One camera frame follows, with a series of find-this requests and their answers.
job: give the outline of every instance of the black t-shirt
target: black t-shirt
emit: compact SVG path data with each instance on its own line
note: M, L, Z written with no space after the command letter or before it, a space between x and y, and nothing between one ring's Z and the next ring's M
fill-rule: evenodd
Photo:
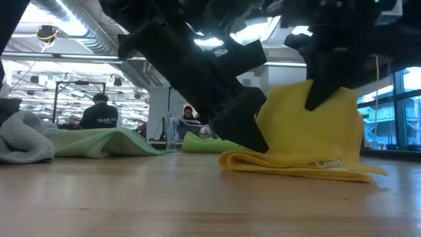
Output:
M100 103L85 110L80 121L82 129L116 128L118 111L115 107Z

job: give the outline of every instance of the folded towel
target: folded towel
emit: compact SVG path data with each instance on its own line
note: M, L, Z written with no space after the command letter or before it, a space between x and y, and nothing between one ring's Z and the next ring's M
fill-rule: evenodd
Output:
M103 158L168 153L156 150L145 138L126 128L51 130L45 136L52 141L56 157Z
M59 130L37 115L19 111L0 127L0 163L30 164L54 157L163 155L125 128Z
M362 118L357 95L341 88L314 111L304 109L312 81L272 88L257 124L269 151L241 148L222 154L226 169L329 180L373 182L370 172L387 173L360 163Z
M54 158L54 145L43 133L57 126L37 115L19 111L0 127L0 162L30 164Z
M202 139L192 132L187 132L183 140L183 151L192 153L222 153L239 146L230 141L224 141L219 138Z

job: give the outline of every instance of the ceiling light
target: ceiling light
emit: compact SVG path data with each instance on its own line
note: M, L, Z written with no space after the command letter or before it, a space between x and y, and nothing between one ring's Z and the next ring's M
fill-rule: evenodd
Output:
M308 36L312 36L313 33L309 31L309 27L308 26L296 26L291 34L295 34L295 35L299 35L299 34L304 34L304 35L308 35Z
M278 25L279 20L280 20L280 17L276 17L276 18L269 17L266 22L252 24L235 34L230 34L230 37L233 38L238 43L249 43L250 41L254 41L257 39L258 40L260 39L261 41L267 40L267 38L272 34L276 25ZM206 39L206 40L195 39L195 43L200 46L210 46L210 47L217 47L217 46L222 45L222 42L217 38L211 38L211 39Z

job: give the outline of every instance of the glass wall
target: glass wall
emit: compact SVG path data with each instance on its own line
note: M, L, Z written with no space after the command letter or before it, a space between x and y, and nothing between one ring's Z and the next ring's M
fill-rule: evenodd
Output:
M407 145L421 145L421 96L405 99L405 133Z
M392 102L378 105L377 120L375 105L358 110L364 121L364 139L365 142L371 143L370 147L385 148L390 147L391 144L396 145L395 108ZM377 135L376 143L374 143L375 134Z
M392 78L392 85L378 90L377 120L376 92L357 101L366 147L421 151L421 67L407 68Z

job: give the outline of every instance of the metal beam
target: metal beam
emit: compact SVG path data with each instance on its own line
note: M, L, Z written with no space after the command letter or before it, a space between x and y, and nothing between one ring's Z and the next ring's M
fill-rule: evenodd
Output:
M58 53L32 53L32 52L10 52L6 51L2 54L3 59L13 61L51 61L51 62L68 62L68 63L110 63L121 64L124 61L147 61L145 57L134 57L131 59L119 59L117 56L103 55L74 55L74 54L58 54ZM299 67L305 68L305 63L294 63L291 61L272 61L263 64L263 66L280 66L280 67Z

